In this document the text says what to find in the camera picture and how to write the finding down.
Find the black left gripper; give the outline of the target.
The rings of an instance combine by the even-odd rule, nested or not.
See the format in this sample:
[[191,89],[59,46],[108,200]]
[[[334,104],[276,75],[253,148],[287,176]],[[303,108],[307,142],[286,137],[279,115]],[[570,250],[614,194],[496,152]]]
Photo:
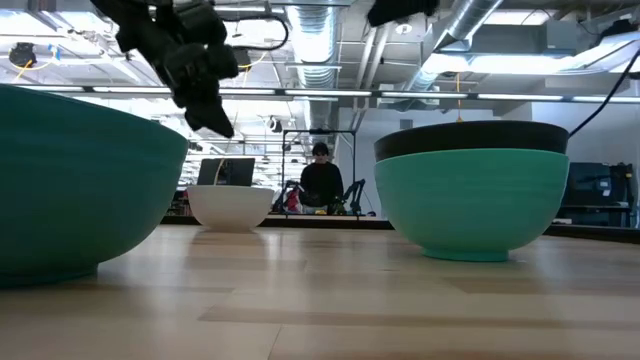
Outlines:
[[222,50],[222,43],[169,42],[158,50],[157,73],[170,88],[175,104],[186,108],[185,119],[193,131],[208,128],[231,138],[234,128],[218,94]]

